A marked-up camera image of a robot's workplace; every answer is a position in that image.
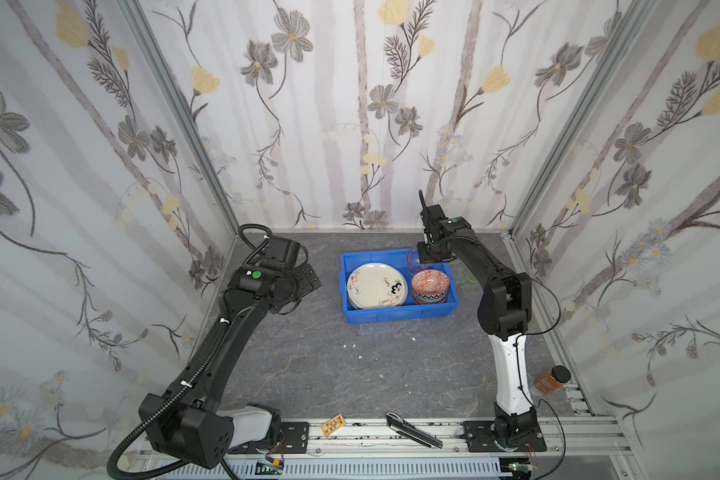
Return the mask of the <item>orange blue patterned bowl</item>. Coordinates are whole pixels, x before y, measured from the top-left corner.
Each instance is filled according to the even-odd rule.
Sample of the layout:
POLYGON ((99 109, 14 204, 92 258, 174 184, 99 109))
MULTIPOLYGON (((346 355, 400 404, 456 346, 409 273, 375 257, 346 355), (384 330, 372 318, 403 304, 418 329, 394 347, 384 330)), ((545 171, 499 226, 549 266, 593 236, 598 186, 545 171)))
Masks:
POLYGON ((444 303, 449 296, 450 277, 440 270, 422 270, 412 277, 411 289, 417 304, 444 303))

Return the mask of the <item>cream plate underneath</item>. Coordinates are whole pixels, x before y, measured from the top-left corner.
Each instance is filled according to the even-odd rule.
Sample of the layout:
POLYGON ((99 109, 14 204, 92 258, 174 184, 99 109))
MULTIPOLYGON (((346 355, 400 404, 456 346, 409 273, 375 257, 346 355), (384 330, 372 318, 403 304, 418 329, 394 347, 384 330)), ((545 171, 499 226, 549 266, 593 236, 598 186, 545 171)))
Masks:
POLYGON ((408 283, 399 270, 388 264, 366 263, 349 275, 346 294, 355 309, 398 307, 407 298, 408 283))

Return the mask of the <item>pink transparent cup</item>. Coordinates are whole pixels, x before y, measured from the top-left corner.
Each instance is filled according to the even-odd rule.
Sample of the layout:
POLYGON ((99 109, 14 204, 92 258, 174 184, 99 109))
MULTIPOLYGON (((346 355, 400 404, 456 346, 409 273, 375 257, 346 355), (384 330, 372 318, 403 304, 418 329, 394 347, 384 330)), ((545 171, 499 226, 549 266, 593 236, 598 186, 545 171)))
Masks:
POLYGON ((406 254, 406 270, 411 276, 431 268, 430 264, 423 263, 417 248, 411 248, 406 254))

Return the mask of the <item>green transparent cup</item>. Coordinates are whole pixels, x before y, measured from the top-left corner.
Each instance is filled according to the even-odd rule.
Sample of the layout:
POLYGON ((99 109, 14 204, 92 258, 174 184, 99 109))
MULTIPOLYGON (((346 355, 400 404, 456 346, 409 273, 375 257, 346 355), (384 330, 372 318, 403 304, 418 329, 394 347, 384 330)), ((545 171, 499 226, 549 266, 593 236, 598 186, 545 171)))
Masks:
POLYGON ((474 283, 474 284, 479 283, 479 281, 477 280, 477 277, 470 270, 465 271, 465 278, 470 283, 474 283))

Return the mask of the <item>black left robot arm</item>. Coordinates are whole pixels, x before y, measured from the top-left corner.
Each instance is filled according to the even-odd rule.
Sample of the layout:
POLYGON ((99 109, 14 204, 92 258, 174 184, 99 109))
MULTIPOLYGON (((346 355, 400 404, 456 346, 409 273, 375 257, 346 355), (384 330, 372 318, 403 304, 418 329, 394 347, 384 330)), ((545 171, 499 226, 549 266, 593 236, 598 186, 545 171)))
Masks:
POLYGON ((186 367, 163 394, 148 394, 138 410, 139 424, 114 448, 106 470, 113 479, 153 479, 196 465, 221 467, 236 475, 226 461, 239 446, 277 445, 282 438, 277 409, 249 404, 229 415, 219 412, 230 376, 259 324, 268 314, 288 315, 321 282, 309 263, 307 248, 278 236, 261 224, 243 224, 240 239, 251 252, 218 296, 219 312, 186 367), (173 462, 140 472, 119 466, 121 457, 141 436, 152 449, 173 462))

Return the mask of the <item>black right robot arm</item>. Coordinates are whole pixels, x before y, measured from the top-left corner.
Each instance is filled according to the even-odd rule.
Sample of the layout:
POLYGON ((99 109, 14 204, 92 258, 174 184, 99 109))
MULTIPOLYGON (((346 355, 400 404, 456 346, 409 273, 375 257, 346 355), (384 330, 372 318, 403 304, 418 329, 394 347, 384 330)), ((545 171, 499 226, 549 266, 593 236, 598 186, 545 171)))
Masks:
POLYGON ((461 261, 482 288, 476 318, 494 355, 497 391, 493 442, 504 451, 546 449, 537 407, 528 386, 525 345, 531 334, 533 280, 502 263, 462 217, 448 217, 441 206, 419 194, 425 240, 417 244, 425 264, 461 261))

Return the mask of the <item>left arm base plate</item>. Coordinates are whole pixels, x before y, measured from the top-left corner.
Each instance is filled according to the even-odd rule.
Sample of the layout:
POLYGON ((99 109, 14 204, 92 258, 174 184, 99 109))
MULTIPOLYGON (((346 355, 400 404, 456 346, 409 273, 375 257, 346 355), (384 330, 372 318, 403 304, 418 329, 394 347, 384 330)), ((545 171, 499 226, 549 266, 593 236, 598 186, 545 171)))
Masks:
POLYGON ((284 422, 280 438, 270 455, 305 454, 308 448, 310 424, 308 422, 284 422))

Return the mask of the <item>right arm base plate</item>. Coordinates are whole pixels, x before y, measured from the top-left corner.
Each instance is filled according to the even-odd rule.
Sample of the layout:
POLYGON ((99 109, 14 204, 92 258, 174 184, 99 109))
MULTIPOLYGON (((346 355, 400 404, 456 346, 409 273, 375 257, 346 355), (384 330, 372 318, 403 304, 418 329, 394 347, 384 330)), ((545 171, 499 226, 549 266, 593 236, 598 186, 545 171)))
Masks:
POLYGON ((465 421, 461 438, 470 453, 530 453, 545 452, 545 437, 538 427, 495 427, 493 421, 465 421))

